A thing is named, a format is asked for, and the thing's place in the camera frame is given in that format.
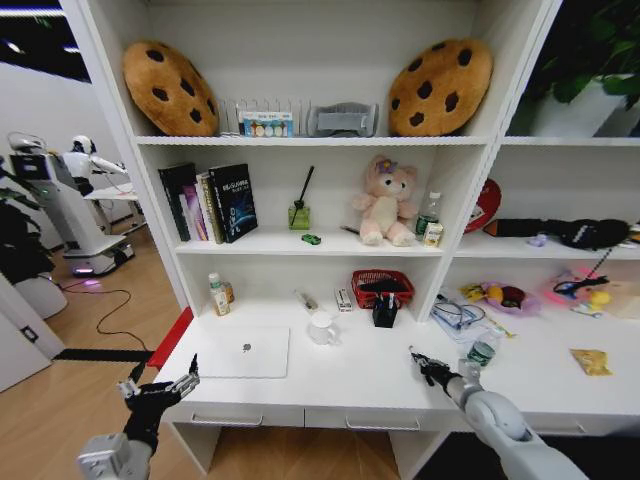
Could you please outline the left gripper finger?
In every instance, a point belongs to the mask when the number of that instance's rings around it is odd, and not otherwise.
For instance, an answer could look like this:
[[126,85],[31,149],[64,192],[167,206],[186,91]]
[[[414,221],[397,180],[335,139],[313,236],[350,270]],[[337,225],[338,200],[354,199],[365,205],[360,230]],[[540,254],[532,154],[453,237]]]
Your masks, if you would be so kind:
[[144,385],[137,384],[145,369],[146,362],[141,361],[130,371],[126,380],[117,384],[123,398],[134,398],[146,392]]
[[180,397],[186,397],[200,383],[197,357],[197,354],[193,356],[189,365],[188,373],[173,383],[171,387],[172,393],[179,395]]

